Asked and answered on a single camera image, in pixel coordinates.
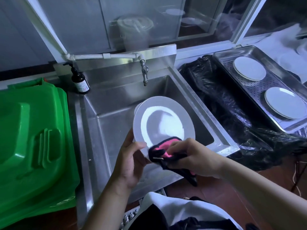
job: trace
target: stainless steel counter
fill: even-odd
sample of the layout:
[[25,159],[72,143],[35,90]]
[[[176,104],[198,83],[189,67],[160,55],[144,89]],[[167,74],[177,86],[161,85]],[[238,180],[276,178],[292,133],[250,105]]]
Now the stainless steel counter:
[[[174,62],[174,54],[164,52],[160,55],[164,59],[146,59],[149,66],[146,87],[139,64],[135,70],[131,69],[134,65],[125,63],[86,71],[84,74],[91,87],[88,94],[68,92],[71,130],[82,175],[76,190],[79,227],[111,176],[119,148],[132,127],[134,108],[149,97],[167,96],[181,104],[192,119],[196,140],[211,150],[224,156],[239,150],[180,73],[172,69],[169,63]],[[158,165],[147,165],[128,202],[181,178]]]

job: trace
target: soap dispenser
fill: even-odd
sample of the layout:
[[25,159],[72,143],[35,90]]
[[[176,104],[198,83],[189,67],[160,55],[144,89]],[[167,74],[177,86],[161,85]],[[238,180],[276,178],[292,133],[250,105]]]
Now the soap dispenser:
[[86,94],[90,91],[90,86],[88,85],[85,76],[83,73],[79,73],[78,70],[74,67],[71,61],[66,62],[63,65],[71,66],[72,77],[71,80],[73,81],[75,87],[77,88],[78,92],[81,94]]

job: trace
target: stainless steel tray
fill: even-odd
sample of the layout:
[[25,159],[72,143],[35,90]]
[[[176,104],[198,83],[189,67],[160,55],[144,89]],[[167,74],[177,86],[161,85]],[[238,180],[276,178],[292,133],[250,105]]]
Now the stainless steel tray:
[[[245,46],[216,52],[213,56],[278,130],[293,133],[307,125],[307,116],[302,119],[290,120],[273,111],[266,103],[265,91],[276,86],[293,91],[307,104],[307,88],[259,48]],[[250,81],[239,75],[233,67],[233,61],[240,56],[246,56],[261,63],[267,71],[266,77],[261,81]]]

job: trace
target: black plastic bag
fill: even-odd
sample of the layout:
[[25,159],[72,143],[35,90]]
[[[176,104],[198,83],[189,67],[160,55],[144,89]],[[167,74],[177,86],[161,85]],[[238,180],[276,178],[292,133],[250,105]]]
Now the black plastic bag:
[[179,72],[240,147],[229,158],[252,170],[265,170],[306,149],[307,127],[294,134],[275,131],[211,55],[182,65]]

